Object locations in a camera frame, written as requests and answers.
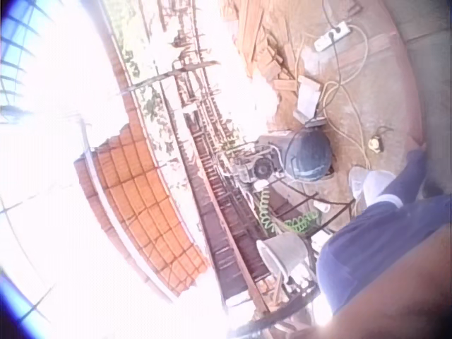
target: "construction site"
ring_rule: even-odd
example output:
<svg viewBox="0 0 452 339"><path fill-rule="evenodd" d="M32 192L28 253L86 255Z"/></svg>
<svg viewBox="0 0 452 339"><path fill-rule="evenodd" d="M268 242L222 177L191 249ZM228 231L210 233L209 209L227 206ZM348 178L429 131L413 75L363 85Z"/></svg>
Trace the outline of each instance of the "construction site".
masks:
<svg viewBox="0 0 452 339"><path fill-rule="evenodd" d="M328 240L371 205L363 188L369 173L395 178L407 163L407 144L427 141L427 181L451 192L446 1L41 2L17 1L2 23L2 141L35 138L36 146L23 156L34 160L2 152L11 168L2 174L0 217L11 235L0 237L17 242L14 251L27 265L21 270L30 274L7 260L1 272L30 307L44 300L32 314L59 319L41 320L50 332L56 326L66 338L279 339L327 326L335 312L317 261ZM72 19L71 11L80 16ZM85 27L79 46L75 22ZM39 49L26 45L27 35L52 38ZM59 39L65 47L57 47ZM32 61L21 64L22 54ZM64 75L66 64L52 58L66 57L75 66ZM55 75L46 76L52 68ZM13 129L33 116L46 132ZM38 162L48 164L33 169ZM55 190L65 193L47 198ZM32 220L11 217L40 199L37 214L16 214L36 215L45 227L30 231ZM67 215L85 221L61 229ZM2 259L12 251L4 248ZM78 251L86 251L79 264ZM68 261L80 268L71 271ZM121 279L119 268L106 268L112 265L133 282L104 282ZM78 282L85 271L91 283ZM26 280L40 282L28 287ZM69 301L78 288L102 295L91 297L97 332L67 322L72 306L63 305L88 298ZM140 293L152 296L147 304ZM50 302L47 294L54 295ZM116 304L106 306L111 298ZM146 326L157 328L173 312L174 324L186 314L193 324L131 334L156 312L137 316L132 299L142 309L160 305L161 315ZM209 303L221 324L208 318ZM68 309L65 316L59 307ZM111 315L96 327L103 309ZM129 327L122 328L126 313ZM196 326L203 332L191 333Z"/></svg>

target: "person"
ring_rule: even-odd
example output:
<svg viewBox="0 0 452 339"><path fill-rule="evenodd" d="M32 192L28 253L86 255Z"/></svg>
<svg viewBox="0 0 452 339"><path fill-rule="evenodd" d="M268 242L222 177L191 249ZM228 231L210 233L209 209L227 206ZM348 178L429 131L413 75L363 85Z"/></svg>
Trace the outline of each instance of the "person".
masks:
<svg viewBox="0 0 452 339"><path fill-rule="evenodd" d="M338 336L341 331L347 333L344 338L373 338L372 333L375 338L431 338L416 337L425 334L419 324L410 325L411 332L401 326L408 319L420 319L426 328L427 314L418 317L422 312L435 310L435 307L444 311L447 302L452 307L448 299L452 295L452 238L448 225L452 213L451 195L430 189L433 193L429 195L433 196L416 201L426 173L425 146L408 152L404 170L361 215L322 248L317 278L331 306L335 324L332 326L335 335L325 338L341 338ZM405 315L399 314L398 309L404 310ZM365 321L357 325L366 316L373 325L363 325ZM366 326L373 330L365 331ZM412 336L403 335L403 331Z"/></svg>

